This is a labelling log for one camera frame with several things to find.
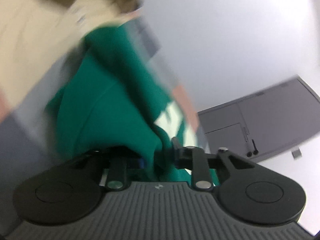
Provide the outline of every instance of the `green cloth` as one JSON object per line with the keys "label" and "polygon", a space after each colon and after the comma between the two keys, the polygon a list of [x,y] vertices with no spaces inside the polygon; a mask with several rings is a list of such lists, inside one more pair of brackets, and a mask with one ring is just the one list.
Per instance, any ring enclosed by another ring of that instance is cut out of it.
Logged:
{"label": "green cloth", "polygon": [[[104,27],[84,38],[85,57],[73,79],[49,103],[57,117],[57,148],[66,159],[92,148],[127,146],[146,162],[140,179],[188,181],[172,163],[172,144],[159,118],[174,116],[173,100],[147,71],[123,27]],[[181,111],[177,136],[184,143],[188,126]],[[217,183],[215,173],[213,181]]]}

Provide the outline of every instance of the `wall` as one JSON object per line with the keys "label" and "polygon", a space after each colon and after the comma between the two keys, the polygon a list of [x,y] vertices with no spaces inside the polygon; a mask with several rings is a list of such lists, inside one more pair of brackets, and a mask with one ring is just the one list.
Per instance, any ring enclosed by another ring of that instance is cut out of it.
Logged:
{"label": "wall", "polygon": [[[144,0],[147,22],[198,111],[300,75],[320,95],[320,0]],[[320,230],[320,135],[261,164],[302,185]]]}
{"label": "wall", "polygon": [[144,0],[147,22],[198,111],[297,73],[308,0]]}

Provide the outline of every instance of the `white wall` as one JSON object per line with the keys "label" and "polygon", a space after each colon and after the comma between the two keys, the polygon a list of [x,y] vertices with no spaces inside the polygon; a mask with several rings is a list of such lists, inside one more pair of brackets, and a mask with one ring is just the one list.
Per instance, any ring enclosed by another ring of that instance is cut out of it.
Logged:
{"label": "white wall", "polygon": [[198,111],[297,72],[308,0],[144,0],[147,21]]}

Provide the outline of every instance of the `ribbed gray surface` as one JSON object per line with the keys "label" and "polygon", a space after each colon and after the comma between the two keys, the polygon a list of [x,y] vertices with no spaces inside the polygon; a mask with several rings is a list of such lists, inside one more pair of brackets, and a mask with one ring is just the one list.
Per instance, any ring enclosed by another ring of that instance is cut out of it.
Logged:
{"label": "ribbed gray surface", "polygon": [[187,183],[133,182],[108,193],[87,217],[65,226],[42,227],[23,222],[9,240],[308,240],[296,223],[266,228],[246,225],[226,214],[209,193]]}

